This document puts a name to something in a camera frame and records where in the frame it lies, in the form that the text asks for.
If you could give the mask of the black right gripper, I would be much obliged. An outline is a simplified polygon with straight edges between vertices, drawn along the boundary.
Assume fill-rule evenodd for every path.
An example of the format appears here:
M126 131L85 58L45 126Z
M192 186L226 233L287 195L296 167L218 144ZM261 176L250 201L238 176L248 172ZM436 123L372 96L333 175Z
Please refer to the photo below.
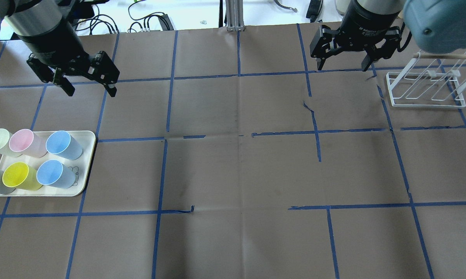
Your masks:
M343 51L366 51L362 71L372 63L389 59L402 40L400 27L393 26L404 6L403 0L352 0L340 27L320 26L310 43L310 56L318 71L328 58ZM376 44L384 40L381 47Z

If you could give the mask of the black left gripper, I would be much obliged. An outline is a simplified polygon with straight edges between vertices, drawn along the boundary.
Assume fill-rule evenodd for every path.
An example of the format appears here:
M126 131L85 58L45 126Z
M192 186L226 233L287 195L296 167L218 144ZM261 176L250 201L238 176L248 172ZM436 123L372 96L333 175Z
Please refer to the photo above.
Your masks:
M43 83L60 87L68 96L75 88L64 76L87 76L115 97L120 75L105 51L88 55L73 27L64 17L14 18L14 31L31 50L27 64Z

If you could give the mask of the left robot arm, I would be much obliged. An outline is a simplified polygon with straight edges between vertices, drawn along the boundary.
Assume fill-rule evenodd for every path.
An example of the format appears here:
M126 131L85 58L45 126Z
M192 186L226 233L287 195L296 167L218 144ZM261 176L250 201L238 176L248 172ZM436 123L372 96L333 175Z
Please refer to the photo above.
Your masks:
M27 64L43 83L72 96L69 76L82 76L116 95L120 71L105 51L85 52L74 27L54 0L0 0L0 26L6 21L31 50Z

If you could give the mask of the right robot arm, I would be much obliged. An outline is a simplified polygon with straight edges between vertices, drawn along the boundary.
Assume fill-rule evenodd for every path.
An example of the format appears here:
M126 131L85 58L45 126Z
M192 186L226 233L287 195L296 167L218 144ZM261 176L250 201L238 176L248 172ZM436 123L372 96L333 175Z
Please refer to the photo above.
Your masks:
M342 52L366 52L362 70L389 59L400 46L403 28L393 23L403 14L414 39L428 53L444 54L466 49L466 0L352 0L341 26L321 25L310 44L311 57L322 70L326 60Z

